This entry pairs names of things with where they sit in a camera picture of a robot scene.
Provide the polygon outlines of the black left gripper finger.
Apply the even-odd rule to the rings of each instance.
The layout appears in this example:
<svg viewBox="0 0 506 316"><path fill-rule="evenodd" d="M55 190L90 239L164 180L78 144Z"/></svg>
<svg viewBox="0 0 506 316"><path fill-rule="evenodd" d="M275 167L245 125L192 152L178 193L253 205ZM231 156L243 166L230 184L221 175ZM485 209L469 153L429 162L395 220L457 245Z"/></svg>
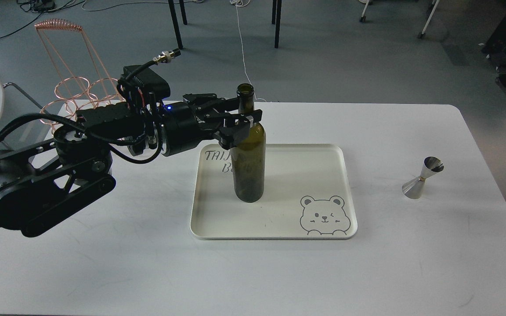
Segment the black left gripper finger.
<svg viewBox="0 0 506 316"><path fill-rule="evenodd" d="M217 97L197 97L194 100L195 115L217 115L225 112L231 112L239 108L239 99Z"/></svg>
<svg viewBox="0 0 506 316"><path fill-rule="evenodd" d="M260 122L263 111L258 109L249 114L206 114L205 139L217 140L225 150L234 148L249 136L254 123Z"/></svg>

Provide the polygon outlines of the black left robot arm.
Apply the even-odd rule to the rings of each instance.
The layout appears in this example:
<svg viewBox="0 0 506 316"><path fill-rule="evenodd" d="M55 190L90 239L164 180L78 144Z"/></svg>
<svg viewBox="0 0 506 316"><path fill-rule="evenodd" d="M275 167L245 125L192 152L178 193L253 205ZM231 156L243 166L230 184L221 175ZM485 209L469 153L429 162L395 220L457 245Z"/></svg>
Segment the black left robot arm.
<svg viewBox="0 0 506 316"><path fill-rule="evenodd" d="M241 144L262 111L245 112L250 88L237 97L186 94L164 104L170 86L151 66L169 63L180 50L142 65L125 66L116 89L122 102L76 111L76 119L35 113L0 131L0 228L40 236L111 192L112 153L133 164L188 151L204 140L225 149Z"/></svg>

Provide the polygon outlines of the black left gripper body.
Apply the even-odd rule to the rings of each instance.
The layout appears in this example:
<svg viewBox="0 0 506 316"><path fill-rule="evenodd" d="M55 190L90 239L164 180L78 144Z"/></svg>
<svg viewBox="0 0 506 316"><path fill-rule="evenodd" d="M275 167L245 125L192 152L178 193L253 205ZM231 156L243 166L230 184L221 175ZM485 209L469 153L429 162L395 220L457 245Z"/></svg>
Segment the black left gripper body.
<svg viewBox="0 0 506 316"><path fill-rule="evenodd" d="M213 93L185 94L183 101L163 104L160 108L161 153L172 156L197 147L209 139L205 128L201 128L206 114L214 113L207 102L224 102Z"/></svg>

